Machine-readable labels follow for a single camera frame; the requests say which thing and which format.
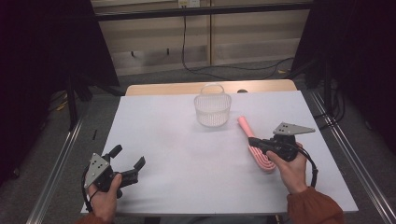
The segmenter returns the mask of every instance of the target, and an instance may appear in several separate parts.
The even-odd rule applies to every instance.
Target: metal frame
[[[188,7],[172,8],[151,11],[136,12],[117,12],[117,13],[97,13],[91,16],[64,17],[57,22],[83,22],[83,21],[124,21],[150,18],[183,17],[183,16],[202,16],[216,14],[233,14],[265,11],[290,11],[310,9],[313,2],[281,3],[281,4],[262,4],[249,6],[230,6],[230,7]]]

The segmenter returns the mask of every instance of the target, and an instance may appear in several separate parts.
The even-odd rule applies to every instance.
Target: black cable
[[[85,192],[85,188],[84,188],[84,185],[85,185],[85,176],[87,175],[89,168],[90,168],[90,165],[87,165],[87,166],[84,168],[84,172],[82,172],[82,177],[81,177],[81,192],[82,192],[82,198],[84,199],[85,206],[87,207],[87,211],[88,211],[88,212],[92,212],[92,211],[93,211],[93,208],[92,208],[91,202],[88,201],[88,199],[87,199],[87,193]]]
[[[245,68],[245,67],[237,67],[237,66],[230,66],[230,65],[213,65],[213,66],[205,66],[205,67],[201,67],[201,68],[197,68],[197,69],[190,69],[189,67],[187,67],[186,62],[185,62],[185,45],[186,45],[186,30],[187,30],[186,16],[183,17],[183,20],[184,20],[184,32],[183,32],[183,46],[182,46],[182,51],[181,51],[181,62],[183,64],[183,67],[187,71],[189,71],[191,73],[194,73],[194,74],[197,74],[197,75],[205,75],[205,76],[217,77],[217,78],[220,78],[220,79],[231,81],[231,79],[226,78],[226,77],[218,77],[218,76],[213,75],[213,74],[202,73],[202,72],[199,72],[199,71],[204,70],[204,69],[208,69],[208,68],[232,68],[232,69],[240,69],[240,70],[247,70],[247,71],[260,71],[260,70],[265,70],[265,69],[269,69],[269,68],[274,67],[275,68],[274,72],[270,76],[263,78],[263,79],[267,79],[269,77],[272,77],[275,74],[277,67],[281,63],[286,62],[288,60],[293,60],[294,59],[293,57],[286,58],[286,59],[283,59],[283,60],[281,60],[278,63],[275,63],[273,65],[266,66],[266,67],[260,67],[260,68]]]
[[[317,179],[318,179],[318,167],[315,165],[311,156],[305,149],[303,149],[302,147],[297,147],[297,149],[301,154],[303,154],[309,160],[309,162],[311,162],[311,166],[312,166],[311,187],[315,188],[315,185],[317,184]]]
[[[339,103],[338,103],[338,97],[336,98],[337,100],[337,104],[338,104],[338,109],[339,109],[339,111],[338,112],[340,112],[340,110],[342,110],[342,112],[340,112],[341,113],[341,116],[339,117],[339,118],[337,118],[338,116],[339,116],[339,113],[337,112],[337,114],[332,118],[332,120],[330,119],[330,121],[329,121],[329,123],[327,123],[327,124],[325,124],[325,125],[323,125],[323,126],[321,126],[319,129],[322,131],[322,130],[324,130],[324,129],[326,129],[326,128],[328,128],[328,127],[331,127],[331,126],[333,126],[333,125],[335,125],[335,124],[337,124],[338,122],[340,122],[343,118],[344,118],[344,115],[345,115],[345,113],[346,113],[346,102],[345,102],[345,95],[344,95],[344,93],[343,92],[341,92],[341,99],[342,99],[342,109],[340,108],[340,105],[339,105]]]
[[[96,194],[97,192],[99,192],[99,191],[100,191],[100,190],[97,189],[96,192],[95,192],[93,195],[91,195],[91,197],[90,197],[90,203],[91,203],[91,201],[92,201],[93,196],[95,196],[95,194]]]
[[[184,48],[185,48],[185,45],[186,45],[186,30],[187,30],[186,16],[184,16],[183,19],[184,19],[184,33],[183,33],[183,48],[181,50],[181,62],[183,63],[183,67],[187,71],[189,71],[191,73],[194,73],[194,74],[197,74],[197,75],[205,75],[205,76],[216,77],[216,78],[224,79],[224,80],[227,80],[227,81],[231,81],[229,78],[226,78],[226,77],[218,77],[218,76],[215,76],[215,75],[212,75],[212,74],[208,74],[208,73],[198,73],[197,71],[199,71],[199,70],[192,70],[192,69],[187,67],[187,65],[185,63],[185,60],[184,60]]]
[[[285,142],[278,142],[278,143],[286,146],[287,148],[291,147],[291,148],[297,149],[301,154],[303,154],[309,160],[309,162],[311,162],[311,166],[312,166],[311,187],[315,188],[315,185],[317,184],[317,179],[318,179],[318,167],[315,165],[315,163],[312,160],[309,153],[303,147],[295,146],[295,145],[285,143]]]

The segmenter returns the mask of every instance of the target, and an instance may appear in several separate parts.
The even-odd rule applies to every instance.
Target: electrical outlet
[[[178,7],[200,7],[200,0],[178,0]]]
[[[190,0],[189,7],[200,7],[200,0]]]
[[[178,0],[178,7],[188,7],[189,6],[189,0]]]

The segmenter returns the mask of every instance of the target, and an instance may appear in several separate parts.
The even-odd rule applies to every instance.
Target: clear plastic basket
[[[221,88],[219,93],[205,93],[213,86]],[[208,83],[201,88],[201,93],[194,99],[198,122],[206,127],[219,127],[230,117],[231,96],[224,93],[219,83]]]

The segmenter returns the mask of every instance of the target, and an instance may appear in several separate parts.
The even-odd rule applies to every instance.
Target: black curtain
[[[0,183],[22,162],[48,115],[50,96],[82,74],[119,85],[90,0],[6,0],[0,3],[2,147]]]

